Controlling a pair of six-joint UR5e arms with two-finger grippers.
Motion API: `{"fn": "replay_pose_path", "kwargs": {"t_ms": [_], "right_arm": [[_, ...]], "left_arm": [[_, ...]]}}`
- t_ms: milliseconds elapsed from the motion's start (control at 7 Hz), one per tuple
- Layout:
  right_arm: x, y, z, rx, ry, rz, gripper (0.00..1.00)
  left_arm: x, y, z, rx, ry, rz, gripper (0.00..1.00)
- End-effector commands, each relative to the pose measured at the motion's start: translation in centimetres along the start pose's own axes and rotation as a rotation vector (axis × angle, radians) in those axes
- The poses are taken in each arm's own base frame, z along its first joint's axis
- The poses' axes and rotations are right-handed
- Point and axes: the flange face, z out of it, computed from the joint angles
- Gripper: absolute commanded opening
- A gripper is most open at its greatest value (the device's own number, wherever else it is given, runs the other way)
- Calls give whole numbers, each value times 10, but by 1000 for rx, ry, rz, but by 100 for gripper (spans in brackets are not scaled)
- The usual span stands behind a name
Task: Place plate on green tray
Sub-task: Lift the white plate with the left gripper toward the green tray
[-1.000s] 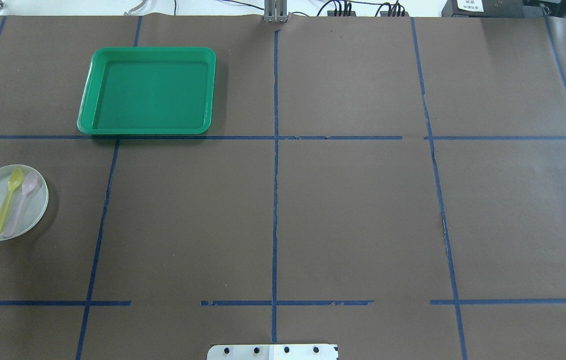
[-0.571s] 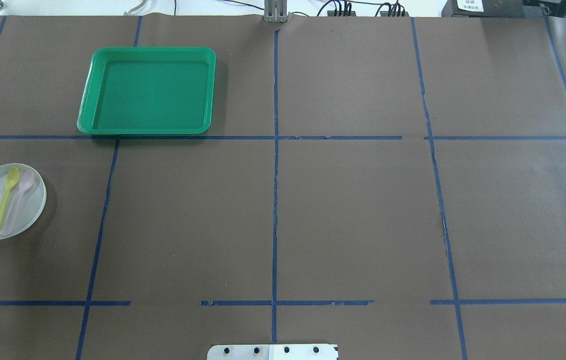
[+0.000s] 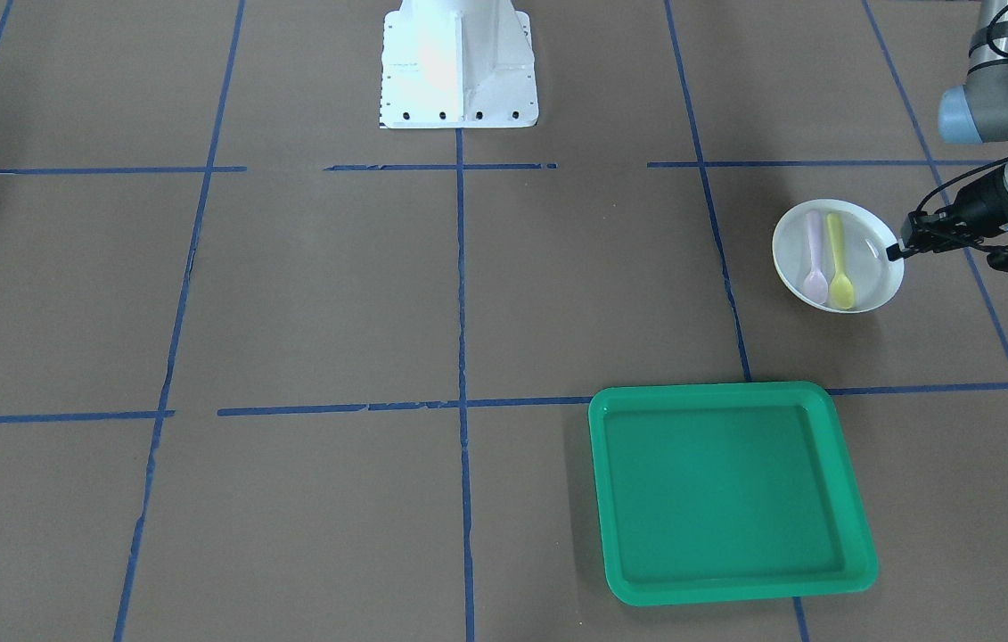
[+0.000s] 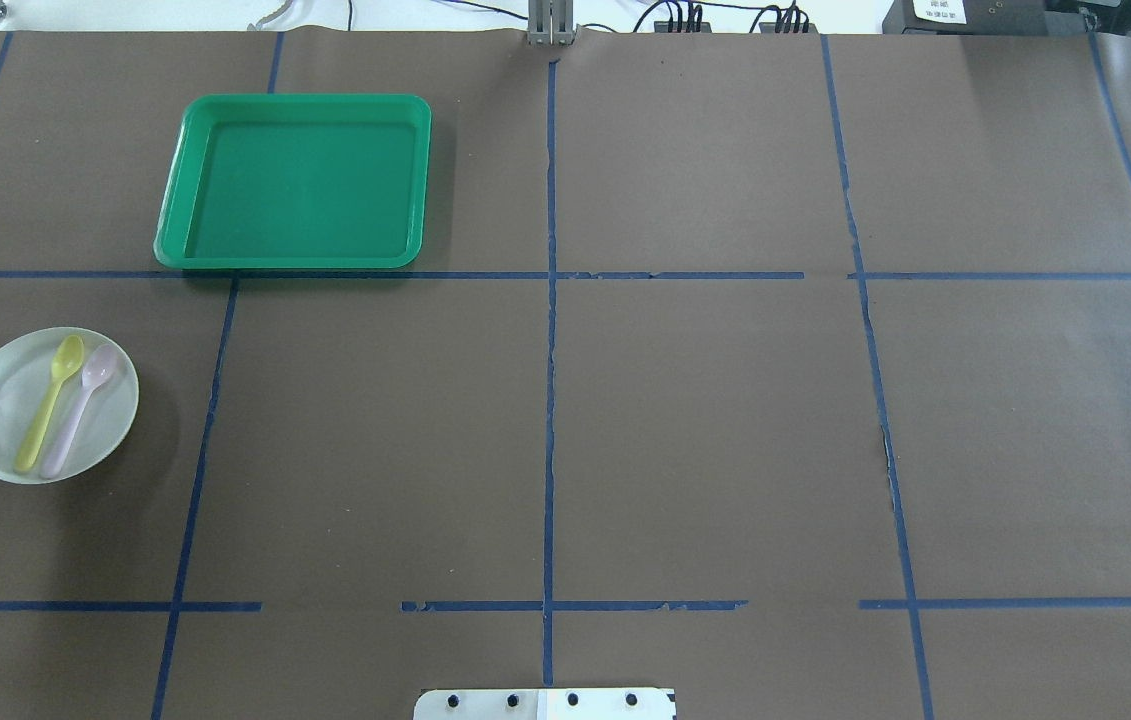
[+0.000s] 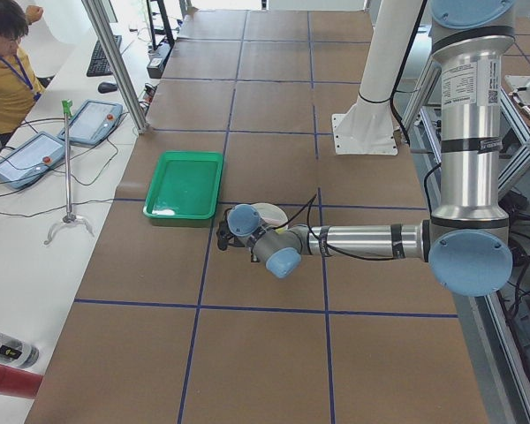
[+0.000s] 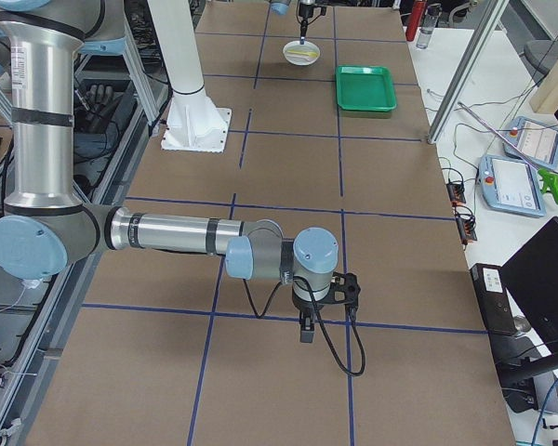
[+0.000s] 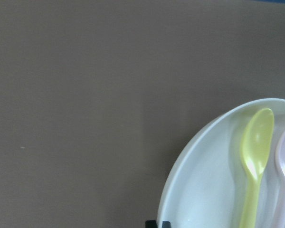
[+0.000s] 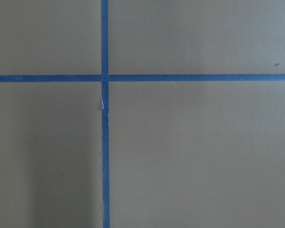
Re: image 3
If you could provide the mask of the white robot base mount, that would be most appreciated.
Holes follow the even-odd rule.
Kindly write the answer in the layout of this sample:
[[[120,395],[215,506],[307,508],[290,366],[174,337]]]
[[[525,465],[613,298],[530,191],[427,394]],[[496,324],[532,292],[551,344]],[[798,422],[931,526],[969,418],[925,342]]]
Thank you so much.
[[[512,1],[402,1],[382,22],[379,126],[531,128],[532,25]]]

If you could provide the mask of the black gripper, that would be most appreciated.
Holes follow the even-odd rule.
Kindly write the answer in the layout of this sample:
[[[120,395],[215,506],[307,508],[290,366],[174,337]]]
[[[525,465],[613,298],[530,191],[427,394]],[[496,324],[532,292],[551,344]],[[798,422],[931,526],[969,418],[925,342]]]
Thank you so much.
[[[1003,177],[981,177],[957,192],[947,210],[912,211],[906,237],[886,249],[886,259],[900,261],[919,253],[975,248],[1008,230],[1008,190]]]

